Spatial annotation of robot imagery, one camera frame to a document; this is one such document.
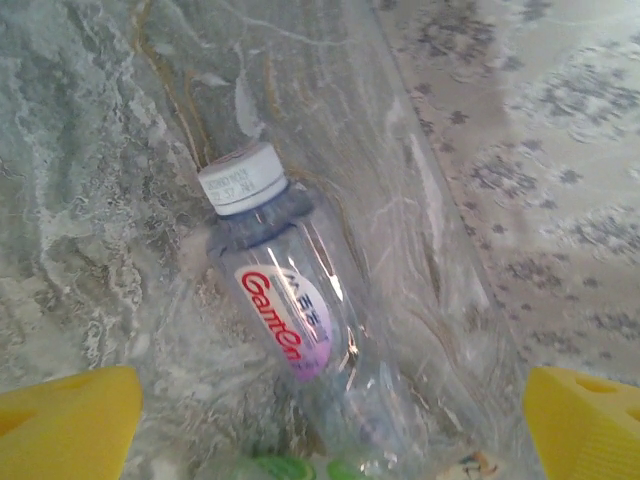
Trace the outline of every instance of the bottle body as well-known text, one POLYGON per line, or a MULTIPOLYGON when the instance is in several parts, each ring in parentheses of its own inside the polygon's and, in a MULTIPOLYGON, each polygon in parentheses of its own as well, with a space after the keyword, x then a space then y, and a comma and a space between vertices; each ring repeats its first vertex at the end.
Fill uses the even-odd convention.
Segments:
POLYGON ((330 454, 366 473, 424 473, 426 434, 390 360, 388 324, 357 268, 339 217, 315 188, 221 217, 208 254, 330 454))

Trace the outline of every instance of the white bottle cap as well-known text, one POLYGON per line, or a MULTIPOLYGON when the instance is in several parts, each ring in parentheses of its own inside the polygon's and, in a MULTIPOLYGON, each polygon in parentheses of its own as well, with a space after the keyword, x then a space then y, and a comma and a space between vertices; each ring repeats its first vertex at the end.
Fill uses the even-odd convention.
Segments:
POLYGON ((218 215, 251 210, 287 186, 278 154, 265 142, 221 158, 203 169, 198 180, 218 215))

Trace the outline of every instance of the yellow plastic object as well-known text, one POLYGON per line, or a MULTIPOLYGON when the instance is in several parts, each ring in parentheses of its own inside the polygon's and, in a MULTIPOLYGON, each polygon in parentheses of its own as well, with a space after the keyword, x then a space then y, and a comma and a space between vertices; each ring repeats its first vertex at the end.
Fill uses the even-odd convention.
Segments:
POLYGON ((535 368, 524 413, 549 480, 640 479, 639 388, 535 368))
POLYGON ((0 395, 0 479, 117 480, 141 411, 129 367, 0 395))

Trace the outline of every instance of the plastic water bottle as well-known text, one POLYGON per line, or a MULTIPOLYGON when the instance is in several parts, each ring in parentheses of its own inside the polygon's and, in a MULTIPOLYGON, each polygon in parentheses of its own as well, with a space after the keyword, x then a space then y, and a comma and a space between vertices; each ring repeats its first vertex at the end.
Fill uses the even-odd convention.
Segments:
POLYGON ((385 314, 324 194, 291 182, 268 143, 199 175, 218 213, 208 245, 330 455, 375 476, 424 477, 424 424, 391 361, 385 314))
POLYGON ((194 480, 366 480, 339 460, 264 456, 203 465, 194 480))

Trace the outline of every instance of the gray marble surface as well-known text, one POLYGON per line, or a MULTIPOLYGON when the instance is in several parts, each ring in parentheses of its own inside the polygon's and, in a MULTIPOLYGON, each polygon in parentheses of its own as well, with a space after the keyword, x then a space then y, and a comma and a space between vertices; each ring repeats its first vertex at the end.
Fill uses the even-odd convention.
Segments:
POLYGON ((340 199, 435 434, 527 463, 519 357, 369 4, 5 1, 0 391, 111 364, 125 479, 320 447, 204 241, 195 164, 271 140, 340 199))

